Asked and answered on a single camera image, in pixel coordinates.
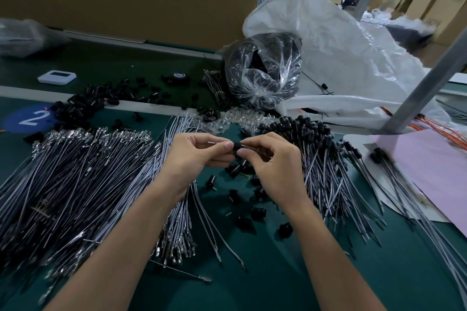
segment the white device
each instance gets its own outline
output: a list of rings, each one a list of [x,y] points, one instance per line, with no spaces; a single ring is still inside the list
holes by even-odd
[[[62,72],[61,70],[51,70],[38,77],[38,81],[44,84],[66,85],[76,78],[73,72]]]

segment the left hand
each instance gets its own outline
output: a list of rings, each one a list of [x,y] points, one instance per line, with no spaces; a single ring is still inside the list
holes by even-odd
[[[179,133],[175,135],[169,154],[157,178],[151,184],[176,204],[186,193],[188,185],[203,167],[225,168],[235,160],[232,141],[207,133]]]

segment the bag of black parts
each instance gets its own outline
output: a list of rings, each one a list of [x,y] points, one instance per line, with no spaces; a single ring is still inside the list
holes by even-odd
[[[300,39],[263,33],[231,44],[224,53],[230,92],[246,107],[273,109],[298,91]]]

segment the right hand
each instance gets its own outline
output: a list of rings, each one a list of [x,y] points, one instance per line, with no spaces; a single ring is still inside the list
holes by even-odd
[[[253,165],[268,196],[287,215],[303,204],[309,204],[298,147],[272,132],[244,139],[241,143],[254,148],[263,147],[272,152],[273,157],[268,162],[250,149],[239,149],[237,155]]]

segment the pink paper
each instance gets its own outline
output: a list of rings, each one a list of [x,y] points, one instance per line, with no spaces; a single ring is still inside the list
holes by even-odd
[[[467,159],[434,130],[371,137],[467,237]]]

